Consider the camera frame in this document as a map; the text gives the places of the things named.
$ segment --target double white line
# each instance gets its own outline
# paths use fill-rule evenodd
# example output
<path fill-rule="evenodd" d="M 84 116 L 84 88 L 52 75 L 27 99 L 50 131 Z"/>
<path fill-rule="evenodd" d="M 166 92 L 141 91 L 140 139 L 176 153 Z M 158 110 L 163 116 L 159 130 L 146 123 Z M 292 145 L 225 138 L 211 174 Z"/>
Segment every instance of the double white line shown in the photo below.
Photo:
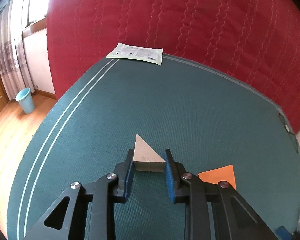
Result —
<path fill-rule="evenodd" d="M 109 65 L 112 61 L 114 61 L 114 59 L 110 60 L 107 64 L 105 64 L 99 71 L 97 74 L 95 74 L 93 76 L 93 78 L 90 79 L 90 81 L 80 90 L 80 92 L 74 97 L 74 99 L 72 99 L 72 101 L 70 102 L 70 104 L 66 107 L 66 109 L 63 111 L 63 113 L 61 114 L 61 116 L 58 118 L 58 120 L 56 121 L 56 123 L 53 125 L 51 131 L 49 132 L 48 136 L 46 137 L 46 139 L 44 140 L 35 160 L 34 160 L 34 163 L 32 164 L 32 167 L 30 169 L 30 172 L 28 174 L 28 177 L 26 179 L 26 183 L 25 183 L 25 186 L 23 188 L 23 191 L 22 191 L 22 196 L 21 196 L 21 200 L 20 200 L 20 206 L 19 206 L 19 212 L 18 212 L 18 220 L 17 220 L 17 240 L 19 240 L 19 227 L 20 227 L 20 214 L 21 214 L 21 208 L 22 208 L 22 204 L 23 204 L 23 199 L 25 197 L 25 192 L 26 192 L 26 188 L 28 186 L 28 182 L 29 182 L 29 178 L 32 174 L 32 171 L 34 169 L 34 166 L 35 164 L 37 163 L 38 161 L 38 158 L 42 152 L 42 149 L 44 148 L 44 146 L 46 145 L 48 139 L 50 138 L 52 132 L 54 131 L 54 129 L 56 128 L 56 126 L 58 125 L 58 123 L 60 122 L 61 118 L 65 115 L 66 111 L 69 109 L 69 107 L 73 104 L 73 102 L 77 99 L 77 97 L 82 93 L 82 91 L 95 79 L 95 77 L 107 66 Z M 71 118 L 71 116 L 73 115 L 73 113 L 76 111 L 76 109 L 78 108 L 78 106 L 82 103 L 82 101 L 84 100 L 84 98 L 89 94 L 89 92 L 95 87 L 95 85 L 100 81 L 100 79 L 109 71 L 109 69 L 118 62 L 119 60 L 117 59 L 114 63 L 112 63 L 110 65 L 110 67 L 101 75 L 101 77 L 98 78 L 98 80 L 90 87 L 90 89 L 84 94 L 84 96 L 81 98 L 81 100 L 77 103 L 77 105 L 75 106 L 75 108 L 71 111 L 71 113 L 69 114 L 68 118 L 65 120 L 65 122 L 63 123 L 62 127 L 60 128 L 60 130 L 58 131 L 57 135 L 55 136 L 52 144 L 50 145 L 49 147 L 49 150 L 47 151 L 44 159 L 43 159 L 43 162 L 40 166 L 40 169 L 38 171 L 38 174 L 34 180 L 34 184 L 32 186 L 32 189 L 31 189 L 31 193 L 30 193 L 30 197 L 29 197 L 29 202 L 28 202 L 28 206 L 27 206 L 27 210 L 26 210 L 26 218 L 25 218 L 25 225 L 24 225 L 24 229 L 23 229 L 23 238 L 26 236 L 26 227 L 27 227 L 27 220 L 28 220 L 28 214 L 29 214 L 29 209 L 30 209 L 30 205 L 31 205 L 31 199 L 32 199 L 32 195 L 33 195 L 33 192 L 34 192 L 34 189 L 35 189 L 35 186 L 37 184 L 37 181 L 38 181 L 38 178 L 40 176 L 40 173 L 41 173 L 41 170 L 44 166 L 44 163 L 46 162 L 48 156 L 49 156 L 49 153 L 52 149 L 52 147 L 54 146 L 56 140 L 58 139 L 60 133 L 62 132 L 63 128 L 65 127 L 66 123 L 69 121 L 69 119 Z"/>

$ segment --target orange paper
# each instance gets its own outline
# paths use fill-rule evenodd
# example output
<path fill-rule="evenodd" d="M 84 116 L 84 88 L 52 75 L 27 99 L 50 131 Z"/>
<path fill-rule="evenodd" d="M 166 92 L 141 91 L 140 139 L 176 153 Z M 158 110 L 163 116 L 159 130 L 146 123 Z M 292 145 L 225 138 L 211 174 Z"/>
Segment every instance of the orange paper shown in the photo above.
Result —
<path fill-rule="evenodd" d="M 232 187 L 236 188 L 234 170 L 232 165 L 221 167 L 211 171 L 205 171 L 199 173 L 199 178 L 202 181 L 218 184 L 219 181 L 225 180 L 231 184 Z"/>

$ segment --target trash can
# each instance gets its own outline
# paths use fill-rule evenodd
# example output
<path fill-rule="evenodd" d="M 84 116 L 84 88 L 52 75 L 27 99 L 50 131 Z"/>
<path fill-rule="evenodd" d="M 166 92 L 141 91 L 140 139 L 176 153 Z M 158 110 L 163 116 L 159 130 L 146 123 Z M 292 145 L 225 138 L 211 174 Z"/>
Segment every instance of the trash can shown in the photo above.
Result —
<path fill-rule="evenodd" d="M 26 114 L 29 114 L 34 110 L 34 103 L 30 93 L 30 88 L 21 90 L 16 96 L 16 101 L 19 102 Z"/>

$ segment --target red curtain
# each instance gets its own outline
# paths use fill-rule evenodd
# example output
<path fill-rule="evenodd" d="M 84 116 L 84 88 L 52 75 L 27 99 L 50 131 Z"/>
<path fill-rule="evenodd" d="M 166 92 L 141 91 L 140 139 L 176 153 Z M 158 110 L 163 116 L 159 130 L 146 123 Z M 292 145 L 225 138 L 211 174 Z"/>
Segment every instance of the red curtain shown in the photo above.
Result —
<path fill-rule="evenodd" d="M 291 0 L 50 0 L 57 97 L 118 42 L 163 48 L 244 81 L 300 130 L 300 12 Z"/>

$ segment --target patterned curtain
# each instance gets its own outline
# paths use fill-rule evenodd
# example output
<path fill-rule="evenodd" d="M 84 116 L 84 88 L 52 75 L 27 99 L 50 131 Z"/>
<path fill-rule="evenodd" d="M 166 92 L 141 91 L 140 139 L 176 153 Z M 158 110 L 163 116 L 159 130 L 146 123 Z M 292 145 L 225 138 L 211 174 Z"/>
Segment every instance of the patterned curtain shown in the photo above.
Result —
<path fill-rule="evenodd" d="M 34 92 L 22 40 L 23 0 L 13 0 L 0 15 L 0 75 L 9 99 L 22 89 Z"/>

